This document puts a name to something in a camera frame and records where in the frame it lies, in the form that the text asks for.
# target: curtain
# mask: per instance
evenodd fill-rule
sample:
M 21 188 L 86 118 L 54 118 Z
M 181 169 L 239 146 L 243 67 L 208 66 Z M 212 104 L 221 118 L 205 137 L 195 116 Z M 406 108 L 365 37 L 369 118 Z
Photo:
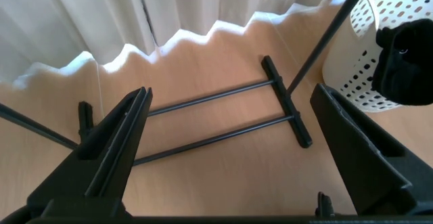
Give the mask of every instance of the curtain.
M 100 64 L 130 43 L 146 54 L 179 29 L 206 35 L 217 20 L 244 26 L 256 11 L 321 0 L 0 0 L 0 81 L 35 62 L 61 68 L 82 51 Z

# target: perforated plastic basket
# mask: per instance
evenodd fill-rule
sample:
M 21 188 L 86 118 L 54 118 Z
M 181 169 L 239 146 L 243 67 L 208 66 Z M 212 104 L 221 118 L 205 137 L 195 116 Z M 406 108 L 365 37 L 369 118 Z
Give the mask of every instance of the perforated plastic basket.
M 382 48 L 376 31 L 404 22 L 433 19 L 433 0 L 359 0 L 329 50 L 323 80 L 365 112 L 382 112 L 400 105 L 371 90 Z

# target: black metal pole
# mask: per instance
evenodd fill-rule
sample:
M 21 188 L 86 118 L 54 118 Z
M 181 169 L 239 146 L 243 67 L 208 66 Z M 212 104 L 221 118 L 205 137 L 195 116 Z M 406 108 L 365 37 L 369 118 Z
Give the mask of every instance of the black metal pole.
M 218 99 L 218 98 L 225 97 L 225 96 L 228 96 L 228 95 L 233 95 L 235 93 L 247 91 L 247 90 L 250 90 L 250 89 L 259 88 L 259 87 L 262 87 L 262 86 L 265 86 L 265 85 L 270 85 L 272 83 L 274 83 L 274 81 L 263 81 L 263 82 L 254 83 L 254 84 L 251 84 L 251 85 L 246 85 L 246 86 L 243 86 L 243 87 L 240 87 L 240 88 L 231 89 L 231 90 L 224 91 L 224 92 L 221 92 L 221 93 L 216 93 L 214 95 L 208 95 L 208 96 L 201 97 L 201 98 L 198 98 L 198 99 L 193 99 L 193 100 L 188 101 L 188 102 L 182 102 L 182 103 L 179 103 L 179 104 L 176 104 L 176 105 L 173 105 L 173 106 L 167 106 L 165 108 L 161 108 L 161 109 L 157 109 L 157 110 L 151 111 L 151 112 L 149 112 L 149 116 L 155 116 L 155 115 L 158 115 L 158 114 L 161 114 L 161 113 L 170 112 L 172 110 L 177 110 L 177 109 L 185 108 L 187 106 L 193 106 L 193 105 L 200 104 L 200 103 L 203 103 L 203 102 L 208 102 L 208 101 L 213 100 L 213 99 Z
M 254 130 L 257 130 L 257 129 L 268 127 L 268 126 L 277 124 L 279 122 L 290 120 L 292 118 L 293 118 L 293 116 L 282 116 L 282 117 L 279 117 L 279 118 L 268 120 L 266 122 L 261 122 L 261 123 L 258 123 L 258 124 L 255 124 L 255 125 L 252 125 L 252 126 L 249 126 L 249 127 L 245 127 L 243 129 L 234 130 L 232 132 L 228 132 L 228 133 L 224 133 L 222 135 L 210 137 L 208 139 L 203 139 L 203 140 L 197 141 L 195 143 L 190 143 L 190 144 L 187 144 L 187 145 L 184 145 L 184 146 L 181 146 L 181 147 L 177 147 L 177 148 L 174 148 L 174 149 L 171 149 L 171 150 L 166 150 L 166 151 L 163 151 L 163 152 L 160 152 L 160 153 L 156 153 L 156 154 L 153 154 L 153 155 L 150 155 L 150 156 L 146 156 L 146 157 L 143 157 L 143 158 L 135 160 L 134 161 L 134 166 L 137 166 L 139 164 L 143 164 L 143 163 L 146 163 L 146 162 L 151 162 L 153 160 L 161 159 L 163 157 L 172 156 L 174 154 L 178 154 L 178 153 L 181 153 L 181 152 L 184 152 L 184 151 L 187 151 L 187 150 L 192 150 L 192 149 L 195 149 L 195 148 L 198 148 L 198 147 L 202 147 L 202 146 L 205 146 L 205 145 L 208 145 L 208 144 L 211 144 L 211 143 L 215 143 L 215 142 L 218 142 L 218 141 L 221 141 L 221 140 L 224 140 L 224 139 L 235 137 L 235 136 L 238 136 L 238 135 L 241 135 L 241 134 L 244 134 L 244 133 L 248 133 L 248 132 L 251 132 L 251 131 L 254 131 Z
M 291 96 L 311 66 L 316 62 L 316 59 L 319 57 L 320 53 L 323 51 L 323 49 L 325 49 L 326 45 L 332 39 L 339 27 L 343 24 L 344 20 L 350 15 L 350 12 L 358 1 L 359 0 L 346 0 L 344 2 L 343 6 L 340 8 L 340 11 L 338 11 L 337 15 L 332 20 L 325 33 L 320 38 L 320 41 L 311 52 L 310 56 L 307 58 L 304 65 L 302 65 L 302 68 L 299 70 L 298 74 L 293 79 L 292 84 L 290 84 L 289 88 L 287 89 L 286 94 L 288 96 Z
M 34 120 L 26 117 L 25 115 L 18 113 L 7 106 L 0 104 L 0 117 L 4 118 L 10 122 L 13 122 L 21 127 L 24 127 L 30 131 L 33 131 L 40 136 L 44 136 L 56 143 L 59 143 L 66 148 L 70 148 L 71 150 L 78 147 L 76 143 L 72 140 L 61 136 L 59 133 L 52 131 L 51 129 L 35 122 Z

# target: laundry basket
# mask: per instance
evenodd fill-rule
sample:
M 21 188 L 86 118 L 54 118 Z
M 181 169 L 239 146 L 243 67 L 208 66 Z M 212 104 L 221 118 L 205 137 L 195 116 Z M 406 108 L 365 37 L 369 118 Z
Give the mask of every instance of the laundry basket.
M 329 50 L 322 70 L 325 84 L 364 112 L 400 106 L 371 90 L 382 51 L 375 42 L 376 31 L 422 18 L 433 19 L 432 13 L 433 0 L 359 0 Z

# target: light brown floor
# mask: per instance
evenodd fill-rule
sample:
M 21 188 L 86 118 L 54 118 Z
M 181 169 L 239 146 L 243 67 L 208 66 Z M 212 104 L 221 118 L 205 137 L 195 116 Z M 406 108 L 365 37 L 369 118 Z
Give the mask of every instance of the light brown floor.
M 75 140 L 77 105 L 86 100 L 99 121 L 128 92 L 154 91 L 152 108 L 265 80 L 261 58 L 270 55 L 286 86 L 311 52 L 338 7 L 292 14 L 275 26 L 253 22 L 244 35 L 218 31 L 207 45 L 181 41 L 155 64 L 132 53 L 115 73 L 88 62 L 69 77 L 41 72 L 30 86 L 2 85 L 0 102 Z M 203 148 L 136 166 L 124 195 L 133 215 L 312 215 L 316 195 L 332 197 L 336 211 L 353 205 L 309 104 L 321 82 L 321 58 L 295 90 L 314 144 L 302 149 L 288 123 L 280 123 Z M 399 108 L 370 115 L 433 166 L 432 106 Z M 147 156 L 283 114 L 270 87 L 161 114 L 147 120 L 137 157 Z M 27 195 L 67 156 L 68 150 L 0 120 L 0 217 Z

